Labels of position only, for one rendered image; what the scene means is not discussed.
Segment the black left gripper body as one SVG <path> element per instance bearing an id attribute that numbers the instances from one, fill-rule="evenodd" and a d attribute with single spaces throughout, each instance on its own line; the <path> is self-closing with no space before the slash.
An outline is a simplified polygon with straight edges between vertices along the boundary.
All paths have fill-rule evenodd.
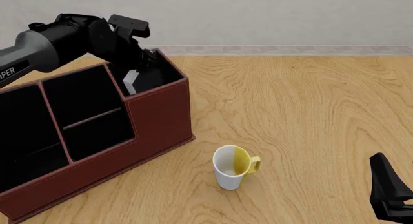
<path id="1" fill-rule="evenodd" d="M 138 72 L 145 72 L 157 68 L 157 55 L 149 49 L 141 49 L 132 63 Z"/>

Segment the small flat plate on stalk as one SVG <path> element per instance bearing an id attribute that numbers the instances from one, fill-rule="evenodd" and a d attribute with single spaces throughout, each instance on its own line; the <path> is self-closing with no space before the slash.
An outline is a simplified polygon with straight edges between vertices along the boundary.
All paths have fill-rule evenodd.
<path id="1" fill-rule="evenodd" d="M 150 36 L 149 22 L 128 18 L 125 16 L 112 14 L 108 20 L 108 24 L 114 27 L 114 31 L 123 37 L 142 37 Z"/>

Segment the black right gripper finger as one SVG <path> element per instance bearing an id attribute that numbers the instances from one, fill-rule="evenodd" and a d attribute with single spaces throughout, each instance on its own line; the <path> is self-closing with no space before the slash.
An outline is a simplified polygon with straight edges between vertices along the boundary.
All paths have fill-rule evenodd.
<path id="1" fill-rule="evenodd" d="M 407 201 L 413 199 L 411 190 L 396 174 L 383 153 L 370 157 L 372 173 L 372 191 L 370 199 L 374 201 Z"/>

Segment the white and yellow mug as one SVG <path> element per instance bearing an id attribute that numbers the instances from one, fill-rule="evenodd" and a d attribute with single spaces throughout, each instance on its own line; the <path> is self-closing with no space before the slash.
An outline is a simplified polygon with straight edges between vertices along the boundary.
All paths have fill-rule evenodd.
<path id="1" fill-rule="evenodd" d="M 261 158 L 250 156 L 236 145 L 218 148 L 212 157 L 218 185 L 225 190 L 236 190 L 247 174 L 255 173 L 261 166 Z"/>

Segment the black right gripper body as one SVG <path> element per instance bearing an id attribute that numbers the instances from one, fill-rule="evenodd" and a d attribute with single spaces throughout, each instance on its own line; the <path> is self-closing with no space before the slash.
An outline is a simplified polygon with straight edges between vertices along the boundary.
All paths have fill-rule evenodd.
<path id="1" fill-rule="evenodd" d="M 377 219 L 384 221 L 413 221 L 413 205 L 403 201 L 371 199 L 370 204 Z"/>

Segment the red-brown desk caddy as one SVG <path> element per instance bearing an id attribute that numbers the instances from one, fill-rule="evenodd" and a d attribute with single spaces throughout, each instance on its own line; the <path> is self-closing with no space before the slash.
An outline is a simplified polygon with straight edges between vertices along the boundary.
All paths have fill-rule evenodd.
<path id="1" fill-rule="evenodd" d="M 194 139 L 189 80 L 159 66 L 122 83 L 112 63 L 0 90 L 0 214 L 18 224 Z"/>

